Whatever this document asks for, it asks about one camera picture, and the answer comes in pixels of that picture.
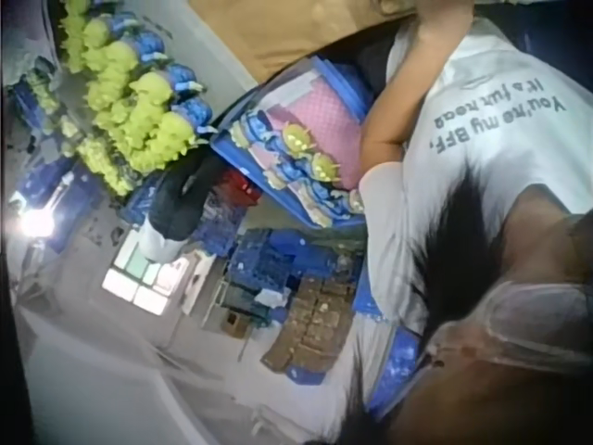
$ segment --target pink fabric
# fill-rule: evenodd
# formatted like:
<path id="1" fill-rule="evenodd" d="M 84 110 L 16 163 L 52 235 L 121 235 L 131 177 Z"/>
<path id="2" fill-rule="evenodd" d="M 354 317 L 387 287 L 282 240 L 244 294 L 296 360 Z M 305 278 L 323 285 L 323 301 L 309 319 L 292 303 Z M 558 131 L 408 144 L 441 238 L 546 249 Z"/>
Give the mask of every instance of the pink fabric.
<path id="1" fill-rule="evenodd" d="M 287 121 L 309 128 L 317 141 L 317 150 L 330 155 L 340 164 L 342 186 L 352 190 L 360 180 L 360 126 L 323 78 L 316 79 L 311 86 L 309 94 L 288 108 L 270 108 L 271 124 L 277 130 L 282 129 Z"/>

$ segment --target brown cardboard box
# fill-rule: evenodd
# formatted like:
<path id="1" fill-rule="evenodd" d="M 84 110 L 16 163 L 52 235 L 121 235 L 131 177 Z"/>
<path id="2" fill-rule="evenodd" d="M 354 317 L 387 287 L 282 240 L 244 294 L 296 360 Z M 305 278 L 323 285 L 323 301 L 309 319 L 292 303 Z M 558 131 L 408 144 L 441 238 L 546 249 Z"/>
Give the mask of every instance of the brown cardboard box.
<path id="1" fill-rule="evenodd" d="M 222 321 L 221 329 L 233 338 L 245 338 L 251 320 L 246 315 L 229 311 Z"/>
<path id="2" fill-rule="evenodd" d="M 384 22 L 375 0 L 187 0 L 194 11 L 264 83 L 276 72 L 333 42 Z M 402 17 L 413 0 L 381 0 Z"/>

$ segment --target woman's hair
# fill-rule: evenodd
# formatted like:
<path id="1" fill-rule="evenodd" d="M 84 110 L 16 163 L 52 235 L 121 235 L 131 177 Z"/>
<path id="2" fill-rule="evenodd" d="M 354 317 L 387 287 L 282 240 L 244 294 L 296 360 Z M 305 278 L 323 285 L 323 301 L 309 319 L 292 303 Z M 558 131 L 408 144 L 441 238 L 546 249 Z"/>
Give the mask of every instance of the woman's hair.
<path id="1" fill-rule="evenodd" d="M 502 261 L 504 226 L 502 219 L 494 222 L 500 224 L 498 235 L 494 238 L 488 235 L 482 206 L 483 194 L 479 175 L 466 166 L 422 243 L 414 249 L 417 279 L 410 285 L 412 292 L 423 299 L 429 311 L 421 348 L 441 324 L 469 315 L 487 290 L 505 273 Z M 583 221 L 579 230 L 593 234 L 593 213 Z M 593 298 L 589 292 L 590 282 L 583 286 L 589 297 Z M 360 365 L 356 366 L 347 412 L 337 440 L 312 441 L 308 444 L 397 444 L 391 430 L 402 403 L 383 419 L 376 419 L 367 412 L 362 398 L 361 369 Z M 514 376 L 513 383 L 497 394 L 486 394 L 476 404 L 478 411 L 481 403 L 490 403 L 489 408 L 500 407 L 502 421 L 498 426 L 484 422 L 483 428 L 473 429 L 480 437 L 473 437 L 463 443 L 567 443 L 569 436 L 578 435 L 578 427 L 587 426 L 588 416 L 593 420 L 593 369 L 589 375 L 580 376 L 514 371 L 514 368 L 509 370 L 509 374 Z M 503 373 L 505 367 L 500 366 L 495 372 Z M 530 410 L 530 415 L 525 419 L 516 415 L 521 411 L 517 405 L 526 407 L 535 399 L 543 406 Z M 507 424 L 509 427 L 493 430 Z M 435 445 L 449 443 L 445 438 L 434 442 Z"/>

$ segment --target woman's hand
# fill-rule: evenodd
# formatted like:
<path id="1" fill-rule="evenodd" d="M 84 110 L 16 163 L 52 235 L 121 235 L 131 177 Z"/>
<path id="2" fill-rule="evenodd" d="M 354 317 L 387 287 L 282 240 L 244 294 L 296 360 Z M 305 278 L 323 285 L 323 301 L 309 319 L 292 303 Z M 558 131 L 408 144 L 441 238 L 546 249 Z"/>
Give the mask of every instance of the woman's hand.
<path id="1" fill-rule="evenodd" d="M 455 47 L 473 23 L 474 0 L 416 0 L 418 37 L 431 45 Z"/>

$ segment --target red object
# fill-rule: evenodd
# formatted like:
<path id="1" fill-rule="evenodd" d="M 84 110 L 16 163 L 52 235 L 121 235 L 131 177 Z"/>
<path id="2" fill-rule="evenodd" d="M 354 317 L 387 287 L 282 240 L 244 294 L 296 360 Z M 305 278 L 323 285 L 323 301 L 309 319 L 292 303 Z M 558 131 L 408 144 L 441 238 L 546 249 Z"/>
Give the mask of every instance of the red object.
<path id="1" fill-rule="evenodd" d="M 238 170 L 229 169 L 215 187 L 231 204 L 237 207 L 253 207 L 258 204 L 261 190 Z"/>

